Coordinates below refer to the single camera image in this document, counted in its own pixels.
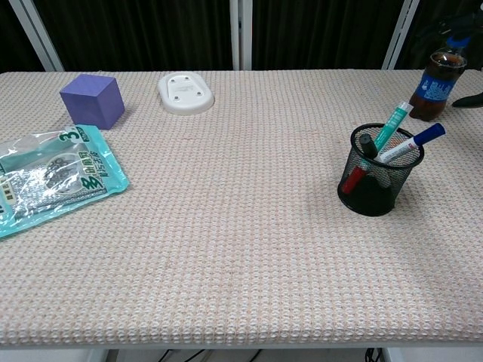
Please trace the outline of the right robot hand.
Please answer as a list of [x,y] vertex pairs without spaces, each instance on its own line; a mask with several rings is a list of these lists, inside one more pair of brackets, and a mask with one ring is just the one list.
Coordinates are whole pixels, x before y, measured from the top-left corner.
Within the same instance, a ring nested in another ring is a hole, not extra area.
[[483,107],[483,93],[460,98],[452,103],[454,108],[475,109]]

